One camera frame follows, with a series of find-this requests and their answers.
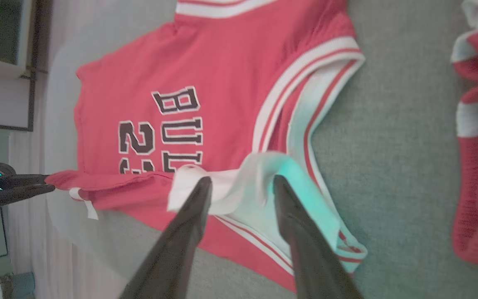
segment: floor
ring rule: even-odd
[[[116,0],[53,0],[48,70],[57,50],[101,9]],[[35,104],[34,132],[16,132],[10,141],[10,165],[18,173],[42,173],[42,109],[47,75],[40,75]],[[38,299],[114,299],[127,281],[98,263],[93,256],[65,240],[52,225],[45,196],[9,206],[8,246],[15,273],[33,271]]]

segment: red basketball jersey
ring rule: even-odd
[[[174,22],[78,70],[78,170],[47,182],[160,230],[185,164],[220,172],[277,150],[327,192],[309,139],[363,59],[345,0],[180,1]],[[345,243],[349,231],[340,238],[360,254],[346,257],[353,272],[365,249]],[[214,217],[200,246],[294,289],[290,273]]]

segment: white stripe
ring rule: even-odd
[[[478,136],[478,102],[457,106],[457,136],[471,138]]]
[[[220,222],[224,223],[227,227],[235,231],[236,233],[239,234],[239,236],[245,238],[248,240],[250,243],[252,243],[254,246],[259,248],[264,254],[267,254],[271,259],[273,259],[280,267],[282,267],[285,271],[287,271],[289,274],[294,275],[294,271],[291,267],[288,265],[292,265],[293,262],[292,260],[285,255],[279,248],[277,248],[271,241],[269,241],[267,238],[259,235],[256,231],[252,230],[250,227],[247,227],[246,225],[243,225],[242,223],[238,223],[237,221],[228,218],[226,216],[219,216],[216,217]],[[250,233],[245,232],[242,229],[239,229],[237,227],[241,227],[243,229],[246,229],[252,233],[252,235],[256,235],[260,240],[262,240],[267,246],[270,246],[275,252],[279,254],[275,254],[271,249],[269,249],[267,246],[259,242],[256,238],[254,238]]]
[[[276,124],[277,118],[279,116],[279,112],[281,108],[285,104],[285,101],[293,92],[294,88],[311,72],[317,70],[318,68],[325,66],[327,64],[333,63],[335,61],[343,60],[343,59],[359,59],[364,60],[364,56],[361,53],[339,53],[326,59],[321,59],[306,69],[305,67],[313,62],[315,59],[319,57],[325,56],[329,53],[333,53],[340,49],[359,49],[357,43],[352,37],[340,37],[336,39],[332,39],[328,42],[324,42],[323,44],[307,51],[303,55],[301,55],[293,64],[285,70],[285,72],[280,76],[277,82],[274,84],[274,87],[271,89],[271,92],[268,94],[266,100],[261,107],[258,117],[256,118],[256,124],[254,127],[254,141],[252,142],[252,151],[254,153],[259,152],[258,148],[259,145],[262,143],[261,151],[264,152],[268,148],[268,144],[270,141],[270,137],[272,135],[274,125]],[[269,119],[271,116],[271,111],[275,106],[278,98],[282,95],[282,99],[279,101],[275,108],[275,113],[272,115],[272,118]],[[264,136],[264,140],[262,139],[263,130],[268,125],[267,134]]]
[[[347,257],[349,259],[356,259],[356,260],[364,260],[364,258],[366,257],[366,254],[368,254],[368,252],[366,252],[366,250],[361,252],[361,253],[354,252],[340,238],[338,240],[337,249],[335,250],[335,253],[340,257]]]
[[[70,189],[70,191],[69,191],[70,196],[74,199],[78,199],[80,201],[83,201],[86,204],[86,209],[88,210],[88,218],[89,219],[99,220],[99,216],[97,215],[97,211],[93,207],[93,203],[91,203],[91,201],[83,199],[80,196],[80,194],[78,194],[79,190],[80,190],[80,188],[77,188],[77,187]]]
[[[241,15],[247,11],[254,10],[260,6],[267,5],[276,0],[246,0],[237,4],[227,6],[214,6],[211,4],[195,4],[178,2],[176,4],[176,13],[179,15],[192,15],[194,17],[210,17],[212,19],[224,19],[226,17],[234,17]]]
[[[477,51],[468,42],[468,38],[478,33],[478,0],[465,0],[462,3],[462,9],[466,15],[468,24],[474,30],[461,34],[453,45],[451,62],[465,61],[477,56]]]
[[[337,61],[336,63],[332,63],[330,66],[325,66],[322,69],[319,69],[311,76],[309,81],[305,84],[300,97],[298,98],[298,102],[296,107],[292,113],[290,118],[290,124],[287,130],[287,153],[293,157],[298,164],[302,167],[304,172],[307,172],[307,161],[305,160],[305,153],[303,147],[303,136],[305,134],[305,130],[311,121],[311,117],[315,113],[326,89],[330,86],[333,80],[338,76],[341,70],[348,64],[349,61]],[[339,82],[340,89],[345,85],[346,81]],[[328,96],[322,111],[319,113],[317,119],[314,120],[313,125],[309,131],[310,134],[313,133],[317,125],[322,121],[324,115],[328,112],[331,108],[334,100],[337,98],[338,92],[337,87],[334,88],[333,92]],[[315,171],[316,166],[316,159],[315,159],[315,152],[313,152],[312,147],[307,147],[309,152],[309,157],[311,160],[311,166],[313,168],[313,172]],[[334,214],[336,214],[339,218],[339,214],[337,212],[337,208],[332,201],[332,197],[324,184],[324,179],[322,176],[316,176],[316,181],[320,185],[320,191],[324,194],[324,198],[326,199],[326,203],[328,207]]]
[[[355,272],[355,269],[357,269],[357,267],[359,266],[359,263],[345,262],[345,261],[341,261],[341,260],[339,260],[339,261],[340,261],[340,264],[342,265],[342,267],[344,268],[344,270],[347,273],[350,273],[350,274]]]

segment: red stripe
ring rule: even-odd
[[[353,250],[353,252],[362,253],[362,251],[359,248],[348,245],[348,243],[346,242],[346,236],[344,236],[342,231],[339,231],[339,238],[344,242],[344,244],[346,244],[349,247],[349,249]]]
[[[232,6],[242,2],[246,2],[247,0],[236,0],[233,2],[228,3],[215,3],[215,2],[207,2],[204,0],[179,0],[180,3],[187,3],[187,4],[199,4],[199,5],[206,5],[206,6]]]
[[[258,242],[262,243],[266,248],[269,248],[277,257],[279,257],[279,259],[281,259],[281,261],[283,261],[283,263],[285,263],[285,265],[288,265],[291,269],[293,268],[292,265],[290,265],[285,259],[283,259],[283,257],[281,257],[281,255],[279,253],[277,253],[271,246],[269,246],[267,243],[265,243],[263,240],[261,240],[260,238],[258,238],[258,236],[254,235],[253,233],[251,233],[250,231],[248,231],[247,229],[244,229],[242,227],[239,227],[237,225],[234,225],[233,223],[230,223],[229,221],[225,220],[225,219],[222,219],[220,217],[218,217],[219,220],[222,220],[230,225],[232,225],[233,227],[236,227],[242,231],[245,231],[246,233],[248,233],[250,236],[254,237],[256,240],[258,240]]]
[[[346,248],[344,248],[342,246],[337,246],[337,249],[341,250],[341,251],[344,251],[344,252],[355,253],[355,251],[351,250],[351,248],[349,248],[349,246],[347,246]]]
[[[363,261],[363,259],[352,259],[350,257],[341,257],[340,255],[337,254],[337,256],[339,257],[339,260],[343,261],[343,262],[349,262],[349,263],[356,263],[356,264],[359,264]]]
[[[296,73],[296,75],[294,75],[294,77],[289,81],[289,83],[285,86],[285,88],[283,89],[283,91],[280,93],[277,101],[275,102],[275,104],[273,105],[273,108],[271,110],[271,114],[269,115],[269,119],[263,129],[263,134],[261,135],[261,141],[260,141],[260,144],[259,144],[259,147],[258,147],[258,151],[262,151],[262,148],[263,148],[263,141],[264,139],[266,138],[266,135],[267,135],[267,131],[268,131],[268,127],[269,127],[269,124],[271,123],[271,119],[273,118],[274,116],[274,113],[276,112],[276,107],[278,106],[281,98],[283,97],[284,93],[287,91],[287,89],[289,89],[290,85],[294,82],[294,80],[296,79],[296,77],[298,77],[300,74],[302,74],[305,70],[307,70],[307,68],[309,66],[311,66],[311,64],[321,60],[321,59],[326,59],[330,56],[333,56],[333,55],[336,55],[336,54],[339,54],[339,53],[344,53],[344,52],[348,52],[348,53],[360,53],[361,51],[359,49],[354,49],[354,48],[345,48],[345,49],[338,49],[337,51],[334,51],[332,53],[328,53],[324,56],[321,56],[321,57],[318,57],[316,58],[315,60],[311,61],[310,63],[308,63],[306,66],[304,66],[298,73]]]

